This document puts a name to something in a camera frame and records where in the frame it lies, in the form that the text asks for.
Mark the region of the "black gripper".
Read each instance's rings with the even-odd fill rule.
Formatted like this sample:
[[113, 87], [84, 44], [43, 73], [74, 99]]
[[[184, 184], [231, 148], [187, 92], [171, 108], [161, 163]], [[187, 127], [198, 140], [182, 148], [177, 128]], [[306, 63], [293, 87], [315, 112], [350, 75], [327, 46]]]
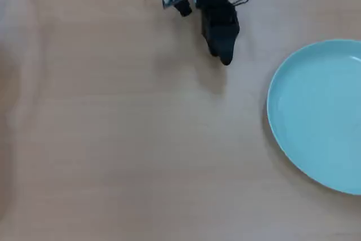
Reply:
[[[201, 33], [210, 54], [218, 55], [223, 65], [230, 65], [235, 41], [240, 31], [234, 5], [229, 0], [195, 0], [195, 2], [196, 7], [201, 11]], [[213, 44], [207, 27], [215, 27]]]

